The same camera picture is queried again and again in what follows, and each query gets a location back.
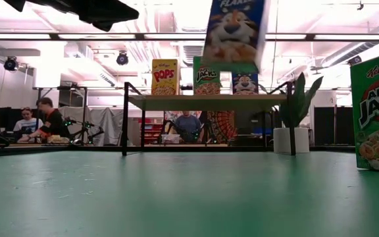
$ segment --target person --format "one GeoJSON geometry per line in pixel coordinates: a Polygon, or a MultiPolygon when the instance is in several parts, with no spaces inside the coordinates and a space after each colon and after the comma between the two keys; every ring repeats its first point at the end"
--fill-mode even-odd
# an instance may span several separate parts
{"type": "Polygon", "coordinates": [[[53,108],[53,102],[48,97],[43,97],[38,101],[38,109],[45,114],[46,121],[43,126],[34,133],[21,138],[20,142],[27,142],[31,138],[43,137],[48,138],[52,135],[60,137],[69,137],[70,132],[64,125],[64,119],[61,113],[53,108]]]}
{"type": "MultiPolygon", "coordinates": [[[[32,109],[29,107],[21,108],[22,120],[16,122],[13,132],[23,131],[24,133],[33,133],[36,131],[36,118],[33,117],[32,109]]],[[[38,129],[43,126],[42,120],[39,119],[38,129]]]]}
{"type": "MultiPolygon", "coordinates": [[[[184,131],[185,134],[181,134],[181,137],[184,141],[193,140],[193,133],[201,131],[200,120],[197,117],[191,115],[189,111],[182,111],[182,115],[176,119],[175,125],[180,130],[184,131]]],[[[199,136],[197,138],[198,142],[201,141],[201,137],[202,136],[199,136]]]]}

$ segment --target white pot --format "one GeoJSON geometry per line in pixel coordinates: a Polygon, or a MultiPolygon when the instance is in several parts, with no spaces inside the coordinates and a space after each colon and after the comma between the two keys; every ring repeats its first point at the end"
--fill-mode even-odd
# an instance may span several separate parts
{"type": "MultiPolygon", "coordinates": [[[[289,128],[275,128],[273,130],[274,152],[290,154],[289,128]]],[[[308,128],[295,128],[296,153],[309,152],[308,128]]]]}

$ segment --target black shirt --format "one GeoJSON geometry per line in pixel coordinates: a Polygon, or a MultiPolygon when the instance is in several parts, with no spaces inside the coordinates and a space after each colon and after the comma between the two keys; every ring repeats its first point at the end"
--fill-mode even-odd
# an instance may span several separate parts
{"type": "Polygon", "coordinates": [[[64,119],[61,113],[55,109],[52,113],[46,116],[45,126],[42,126],[40,130],[48,136],[60,135],[61,137],[69,137],[70,132],[64,125],[64,119]]]}

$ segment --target apple jacks cereal box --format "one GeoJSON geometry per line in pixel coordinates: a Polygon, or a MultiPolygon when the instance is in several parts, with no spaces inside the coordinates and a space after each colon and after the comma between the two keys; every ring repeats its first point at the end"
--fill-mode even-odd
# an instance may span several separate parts
{"type": "Polygon", "coordinates": [[[234,95],[258,95],[258,74],[232,73],[234,95]]]}
{"type": "Polygon", "coordinates": [[[351,67],[358,168],[379,170],[379,57],[351,67]]]}
{"type": "Polygon", "coordinates": [[[220,95],[220,73],[201,63],[201,57],[194,57],[194,95],[220,95]]]}
{"type": "Polygon", "coordinates": [[[153,59],[152,95],[177,95],[179,90],[179,68],[176,59],[153,59]]]}
{"type": "Polygon", "coordinates": [[[269,0],[213,0],[203,60],[218,71],[259,73],[269,0]]]}

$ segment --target blue shirt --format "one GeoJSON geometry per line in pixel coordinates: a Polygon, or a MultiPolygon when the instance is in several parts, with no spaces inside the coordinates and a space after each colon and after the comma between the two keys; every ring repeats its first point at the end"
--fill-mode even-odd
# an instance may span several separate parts
{"type": "Polygon", "coordinates": [[[178,128],[185,130],[188,133],[192,133],[201,129],[200,120],[198,120],[198,118],[193,115],[190,115],[188,117],[182,115],[176,119],[175,124],[178,128]]]}

